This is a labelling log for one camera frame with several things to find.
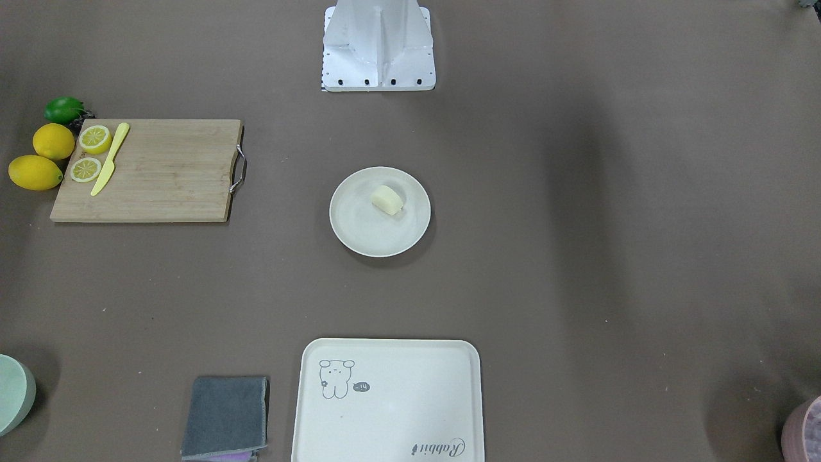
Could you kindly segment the cream round plate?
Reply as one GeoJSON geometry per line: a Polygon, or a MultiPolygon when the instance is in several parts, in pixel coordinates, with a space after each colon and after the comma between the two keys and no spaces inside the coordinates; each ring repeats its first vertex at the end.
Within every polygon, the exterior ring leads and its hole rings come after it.
{"type": "Polygon", "coordinates": [[[332,231],[348,249],[366,257],[393,257],[412,248],[428,229],[433,208],[422,184],[401,169],[373,166],[347,176],[329,205],[332,231]],[[395,216],[383,213],[370,199],[379,185],[392,187],[404,207],[395,216]]]}

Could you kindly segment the white bun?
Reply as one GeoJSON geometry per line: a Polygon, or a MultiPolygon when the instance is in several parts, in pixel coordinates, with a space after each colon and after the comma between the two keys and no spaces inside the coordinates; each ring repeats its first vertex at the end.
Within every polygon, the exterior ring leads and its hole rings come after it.
{"type": "Polygon", "coordinates": [[[387,185],[379,185],[370,196],[372,204],[385,214],[395,216],[404,207],[402,197],[387,185]]]}

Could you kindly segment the cream rabbit tray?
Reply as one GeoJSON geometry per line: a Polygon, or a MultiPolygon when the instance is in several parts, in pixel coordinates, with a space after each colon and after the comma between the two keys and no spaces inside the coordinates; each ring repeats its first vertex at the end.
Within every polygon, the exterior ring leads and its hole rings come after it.
{"type": "Polygon", "coordinates": [[[484,461],[480,354],[454,339],[312,341],[291,459],[484,461]]]}

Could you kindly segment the wooden cutting board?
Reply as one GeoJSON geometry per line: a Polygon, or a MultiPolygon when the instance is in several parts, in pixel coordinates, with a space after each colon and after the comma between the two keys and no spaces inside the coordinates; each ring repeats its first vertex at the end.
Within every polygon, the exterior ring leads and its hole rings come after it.
{"type": "Polygon", "coordinates": [[[238,119],[131,118],[108,184],[67,176],[50,217],[64,223],[223,223],[243,175],[238,119]]]}

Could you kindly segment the grey folded cloth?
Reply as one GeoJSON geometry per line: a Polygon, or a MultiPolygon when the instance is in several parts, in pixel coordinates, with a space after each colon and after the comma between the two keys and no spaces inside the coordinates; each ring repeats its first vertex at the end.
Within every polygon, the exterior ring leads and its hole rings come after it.
{"type": "Polygon", "coordinates": [[[256,461],[267,445],[264,375],[200,375],[193,381],[182,461],[256,461]]]}

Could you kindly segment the yellow plastic knife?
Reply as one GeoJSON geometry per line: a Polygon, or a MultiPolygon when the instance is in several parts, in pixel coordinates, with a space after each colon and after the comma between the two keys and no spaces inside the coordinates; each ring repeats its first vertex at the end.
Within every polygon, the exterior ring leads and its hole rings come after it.
{"type": "Polygon", "coordinates": [[[129,134],[130,129],[131,125],[129,123],[120,123],[115,129],[114,136],[112,137],[112,144],[108,150],[108,155],[102,164],[99,176],[97,176],[96,182],[90,192],[91,196],[97,196],[97,194],[102,192],[106,184],[109,183],[112,175],[114,175],[115,156],[117,156],[117,153],[119,152],[123,141],[125,141],[127,135],[129,134]]]}

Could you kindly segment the lemon half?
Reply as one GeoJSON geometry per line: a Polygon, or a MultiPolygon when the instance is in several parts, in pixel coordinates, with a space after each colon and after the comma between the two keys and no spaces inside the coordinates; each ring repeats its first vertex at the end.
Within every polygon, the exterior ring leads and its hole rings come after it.
{"type": "Polygon", "coordinates": [[[82,157],[71,164],[67,170],[71,179],[75,182],[91,182],[100,175],[103,164],[92,157],[82,157]]]}
{"type": "Polygon", "coordinates": [[[107,152],[114,141],[111,131],[103,125],[89,126],[80,132],[78,144],[85,154],[100,155],[107,152]]]}

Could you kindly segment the yellow lemon near lime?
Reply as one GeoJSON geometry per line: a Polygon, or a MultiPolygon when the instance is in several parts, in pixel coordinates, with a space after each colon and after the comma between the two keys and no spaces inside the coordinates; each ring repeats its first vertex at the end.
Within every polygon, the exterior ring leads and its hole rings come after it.
{"type": "Polygon", "coordinates": [[[47,123],[32,137],[35,154],[49,160],[65,160],[71,157],[76,141],[69,128],[58,123],[47,123]]]}

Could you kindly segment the green lime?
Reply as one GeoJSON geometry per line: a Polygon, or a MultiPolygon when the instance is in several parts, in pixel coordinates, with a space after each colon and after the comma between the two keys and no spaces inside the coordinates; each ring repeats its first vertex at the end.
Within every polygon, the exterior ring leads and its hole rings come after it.
{"type": "Polygon", "coordinates": [[[43,115],[50,123],[67,125],[73,123],[77,118],[81,118],[85,113],[85,105],[82,101],[70,97],[61,96],[51,99],[44,106],[43,115]]]}

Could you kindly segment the yellow lemon outer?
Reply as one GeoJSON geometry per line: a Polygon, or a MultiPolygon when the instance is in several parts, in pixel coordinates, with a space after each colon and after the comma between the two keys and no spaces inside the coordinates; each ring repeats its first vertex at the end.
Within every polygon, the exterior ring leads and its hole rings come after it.
{"type": "Polygon", "coordinates": [[[9,163],[8,175],[15,185],[32,191],[46,191],[61,184],[62,170],[48,158],[24,155],[9,163]]]}

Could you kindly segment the mint green bowl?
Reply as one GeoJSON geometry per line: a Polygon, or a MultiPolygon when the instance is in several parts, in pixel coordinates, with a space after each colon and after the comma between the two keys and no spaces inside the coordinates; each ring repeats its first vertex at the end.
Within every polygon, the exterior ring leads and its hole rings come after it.
{"type": "Polygon", "coordinates": [[[14,430],[29,415],[36,391],[30,369],[1,354],[1,436],[14,430]]]}

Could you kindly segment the pink bowl of ice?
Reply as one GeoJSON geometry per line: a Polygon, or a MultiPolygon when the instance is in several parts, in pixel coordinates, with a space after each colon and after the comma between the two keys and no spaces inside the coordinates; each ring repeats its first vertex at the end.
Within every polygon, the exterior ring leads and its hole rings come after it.
{"type": "Polygon", "coordinates": [[[820,397],[792,410],[783,426],[781,445],[785,461],[820,461],[820,397]]]}

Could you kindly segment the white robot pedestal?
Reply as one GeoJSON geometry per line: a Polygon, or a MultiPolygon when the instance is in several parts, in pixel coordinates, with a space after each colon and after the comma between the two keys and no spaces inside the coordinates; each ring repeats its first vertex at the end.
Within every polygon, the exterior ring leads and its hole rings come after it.
{"type": "Polygon", "coordinates": [[[323,18],[322,90],[410,92],[436,87],[428,8],[416,1],[338,1],[323,18]]]}

